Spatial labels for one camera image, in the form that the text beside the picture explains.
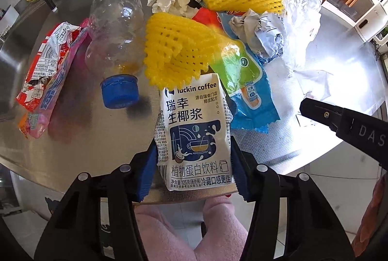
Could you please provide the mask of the person's right hand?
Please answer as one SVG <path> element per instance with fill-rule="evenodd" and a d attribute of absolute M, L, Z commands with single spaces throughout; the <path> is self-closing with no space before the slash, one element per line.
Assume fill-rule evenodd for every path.
<path fill-rule="evenodd" d="M 362 221 L 355 238 L 352 242 L 353 251 L 355 257 L 360 256 L 367 248 L 369 241 L 375 231 L 377 221 L 378 221 L 378 212 L 383 200 L 383 195 L 385 191 L 387 174 L 384 174 L 376 182 L 375 187 L 373 188 L 372 199 L 367 209 L 362 217 Z"/>

